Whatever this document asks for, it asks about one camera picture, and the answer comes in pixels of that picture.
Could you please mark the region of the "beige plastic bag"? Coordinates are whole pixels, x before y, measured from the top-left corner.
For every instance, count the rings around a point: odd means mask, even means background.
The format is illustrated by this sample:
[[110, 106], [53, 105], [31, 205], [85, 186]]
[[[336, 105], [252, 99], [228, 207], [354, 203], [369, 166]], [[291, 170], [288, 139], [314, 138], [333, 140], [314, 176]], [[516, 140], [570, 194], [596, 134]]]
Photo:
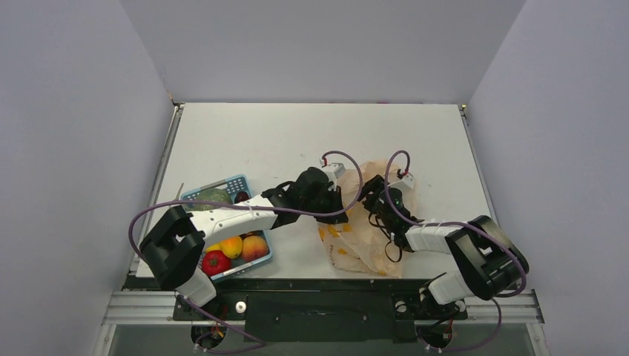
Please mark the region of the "beige plastic bag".
[[[366, 161], [360, 165], [363, 183], [377, 174], [385, 173], [385, 159]], [[340, 178], [342, 200], [348, 205], [358, 192], [358, 173], [355, 169], [347, 169]], [[411, 213], [418, 210], [418, 188], [411, 194], [403, 194], [404, 206]], [[318, 232], [323, 247], [329, 256], [330, 263], [339, 270], [372, 274], [378, 276], [402, 278], [404, 267], [402, 262], [391, 262], [385, 252], [397, 259], [400, 254], [379, 228], [369, 224], [369, 212], [357, 202], [346, 212], [349, 222], [340, 225], [318, 223]]]

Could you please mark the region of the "fake brown kiwi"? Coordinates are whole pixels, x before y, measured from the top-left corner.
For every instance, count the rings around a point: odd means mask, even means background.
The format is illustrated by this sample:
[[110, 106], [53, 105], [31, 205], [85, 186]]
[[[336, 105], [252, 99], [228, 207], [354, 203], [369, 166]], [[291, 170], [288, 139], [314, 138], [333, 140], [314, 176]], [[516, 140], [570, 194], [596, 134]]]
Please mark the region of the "fake brown kiwi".
[[247, 191], [239, 191], [234, 197], [234, 203], [245, 202], [250, 199]]

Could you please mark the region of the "fake orange mango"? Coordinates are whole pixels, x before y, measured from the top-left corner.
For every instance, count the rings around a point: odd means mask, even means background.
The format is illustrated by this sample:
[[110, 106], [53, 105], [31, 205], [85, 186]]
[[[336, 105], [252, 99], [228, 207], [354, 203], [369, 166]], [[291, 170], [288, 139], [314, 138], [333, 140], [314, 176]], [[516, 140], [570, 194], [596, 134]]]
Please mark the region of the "fake orange mango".
[[218, 243], [220, 250], [227, 258], [233, 260], [238, 258], [243, 250], [243, 239], [240, 236], [230, 237]]

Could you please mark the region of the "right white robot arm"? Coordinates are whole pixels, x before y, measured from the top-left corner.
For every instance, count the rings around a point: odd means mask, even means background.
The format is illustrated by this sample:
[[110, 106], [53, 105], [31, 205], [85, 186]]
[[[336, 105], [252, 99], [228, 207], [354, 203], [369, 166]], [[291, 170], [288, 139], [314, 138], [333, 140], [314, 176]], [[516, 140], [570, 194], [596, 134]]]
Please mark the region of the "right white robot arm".
[[409, 176], [387, 183], [377, 175], [362, 187], [359, 200], [371, 224], [399, 254], [429, 251], [454, 259], [456, 270], [443, 272], [419, 288], [419, 309], [436, 317], [448, 304], [466, 297], [510, 297], [507, 288], [523, 280], [530, 267], [496, 222], [486, 215], [468, 222], [419, 220], [404, 206], [403, 190], [410, 183]]

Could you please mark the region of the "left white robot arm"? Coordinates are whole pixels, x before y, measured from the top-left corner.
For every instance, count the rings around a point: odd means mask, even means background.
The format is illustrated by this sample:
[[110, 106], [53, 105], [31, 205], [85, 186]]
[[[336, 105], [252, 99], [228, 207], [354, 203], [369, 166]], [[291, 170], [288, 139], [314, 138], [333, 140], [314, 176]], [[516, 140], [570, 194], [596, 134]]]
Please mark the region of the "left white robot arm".
[[148, 232], [139, 250], [161, 290], [179, 292], [201, 318], [211, 319], [219, 314], [222, 300], [198, 266], [205, 247], [244, 233], [292, 224], [303, 215], [319, 222], [346, 223], [337, 186], [344, 172], [341, 163], [310, 167], [294, 182], [208, 211], [186, 211], [176, 204]]

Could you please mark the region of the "fake peach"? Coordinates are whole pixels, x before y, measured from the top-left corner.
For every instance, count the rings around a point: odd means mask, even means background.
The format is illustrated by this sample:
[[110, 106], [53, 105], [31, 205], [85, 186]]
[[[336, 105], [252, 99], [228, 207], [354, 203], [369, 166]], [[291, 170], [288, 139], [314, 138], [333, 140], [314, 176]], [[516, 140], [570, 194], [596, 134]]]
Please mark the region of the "fake peach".
[[250, 235], [242, 238], [241, 258], [246, 262], [252, 262], [269, 254], [269, 246], [266, 239], [260, 235]]

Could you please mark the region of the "green fake melon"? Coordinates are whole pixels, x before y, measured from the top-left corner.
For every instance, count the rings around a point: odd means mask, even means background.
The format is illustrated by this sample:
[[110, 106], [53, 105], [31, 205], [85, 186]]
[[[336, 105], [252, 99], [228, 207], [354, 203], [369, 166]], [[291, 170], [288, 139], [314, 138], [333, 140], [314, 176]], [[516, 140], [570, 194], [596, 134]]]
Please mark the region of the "green fake melon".
[[[230, 194], [228, 194], [224, 189], [220, 188], [208, 188], [199, 192], [194, 200], [203, 200], [203, 201], [211, 201], [211, 202], [219, 202], [224, 204], [232, 204], [232, 199]], [[192, 211], [209, 211], [215, 208], [219, 208], [216, 205], [210, 204], [193, 204], [191, 206]]]

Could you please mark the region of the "yellow fake banana bunch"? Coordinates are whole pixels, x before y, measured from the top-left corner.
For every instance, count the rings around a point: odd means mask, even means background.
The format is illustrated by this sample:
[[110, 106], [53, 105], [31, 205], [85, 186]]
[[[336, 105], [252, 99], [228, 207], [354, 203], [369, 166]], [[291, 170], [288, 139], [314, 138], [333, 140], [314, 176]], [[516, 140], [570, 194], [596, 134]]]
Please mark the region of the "yellow fake banana bunch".
[[209, 247], [205, 248], [205, 253], [209, 253], [211, 251], [222, 251], [222, 248], [219, 243], [210, 245]]

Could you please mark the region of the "red fake tomato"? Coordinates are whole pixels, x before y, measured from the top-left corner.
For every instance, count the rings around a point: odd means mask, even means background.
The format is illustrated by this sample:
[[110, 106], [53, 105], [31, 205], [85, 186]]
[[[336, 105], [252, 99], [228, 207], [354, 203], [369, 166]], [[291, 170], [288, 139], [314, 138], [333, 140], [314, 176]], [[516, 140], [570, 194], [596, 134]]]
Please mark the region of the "red fake tomato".
[[201, 262], [201, 270], [212, 277], [228, 271], [231, 268], [231, 259], [221, 250], [213, 250], [205, 253]]

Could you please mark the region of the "blue plastic basket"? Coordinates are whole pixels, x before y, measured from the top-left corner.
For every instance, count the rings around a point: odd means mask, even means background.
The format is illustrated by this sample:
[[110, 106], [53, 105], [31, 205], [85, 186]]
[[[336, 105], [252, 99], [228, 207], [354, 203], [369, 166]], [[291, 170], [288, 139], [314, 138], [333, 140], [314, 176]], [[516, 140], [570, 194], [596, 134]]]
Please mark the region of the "blue plastic basket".
[[[245, 175], [241, 174], [241, 175], [229, 177], [229, 178], [217, 181], [217, 182], [213, 182], [208, 185], [204, 185], [200, 188], [195, 188], [190, 191], [186, 191], [184, 193], [179, 192], [179, 198], [181, 200], [193, 201], [194, 197], [199, 192], [208, 188], [224, 189], [228, 194], [230, 194], [232, 203], [234, 203], [234, 197], [236, 193], [238, 193], [239, 191], [247, 191], [250, 197], [253, 196], [253, 193], [249, 186], [248, 179], [246, 178]], [[224, 280], [235, 278], [238, 275], [253, 271], [256, 268], [264, 266], [265, 264], [268, 264], [272, 261], [273, 249], [271, 247], [271, 243], [269, 242], [267, 231], [260, 231], [260, 230], [252, 231], [252, 232], [242, 235], [241, 237], [244, 238], [250, 235], [260, 235], [264, 237], [269, 246], [269, 254], [265, 257], [262, 257], [252, 262], [246, 262], [241, 258], [241, 256], [239, 256], [238, 258], [231, 260], [231, 268], [228, 271], [225, 271], [221, 274], [217, 274], [210, 277], [210, 279], [213, 282], [218, 283]]]

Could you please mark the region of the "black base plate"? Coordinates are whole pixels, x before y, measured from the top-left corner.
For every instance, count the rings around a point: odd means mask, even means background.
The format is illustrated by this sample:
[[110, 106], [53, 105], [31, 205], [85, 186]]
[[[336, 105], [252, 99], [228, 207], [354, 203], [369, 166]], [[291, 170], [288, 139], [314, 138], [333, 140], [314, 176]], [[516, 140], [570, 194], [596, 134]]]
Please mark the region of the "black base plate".
[[172, 292], [157, 291], [155, 282], [132, 277], [138, 287], [166, 297], [170, 321], [208, 321], [210, 314], [242, 322], [245, 331], [266, 342], [361, 342], [391, 340], [414, 343], [449, 340], [446, 323], [473, 320], [489, 300], [468, 297], [447, 305], [421, 298], [424, 280], [231, 279], [217, 285], [217, 297], [194, 309]]

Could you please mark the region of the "aluminium rail frame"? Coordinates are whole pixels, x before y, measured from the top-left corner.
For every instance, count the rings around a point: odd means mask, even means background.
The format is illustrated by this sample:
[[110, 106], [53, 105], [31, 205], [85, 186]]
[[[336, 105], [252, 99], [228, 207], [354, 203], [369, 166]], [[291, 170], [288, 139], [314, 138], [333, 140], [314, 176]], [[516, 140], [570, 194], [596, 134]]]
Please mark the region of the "aluminium rail frame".
[[[456, 323], [493, 325], [498, 319], [495, 306], [477, 297], [465, 300], [468, 318]], [[526, 327], [527, 343], [533, 355], [549, 355], [544, 336], [543, 320], [536, 294], [527, 290], [520, 295], [498, 302], [501, 307], [502, 326], [517, 324]], [[102, 326], [99, 330], [94, 355], [109, 355], [116, 327], [121, 325], [149, 326], [210, 326], [211, 321], [179, 321], [173, 318], [178, 309], [176, 294], [170, 291], [115, 291], [110, 298]]]

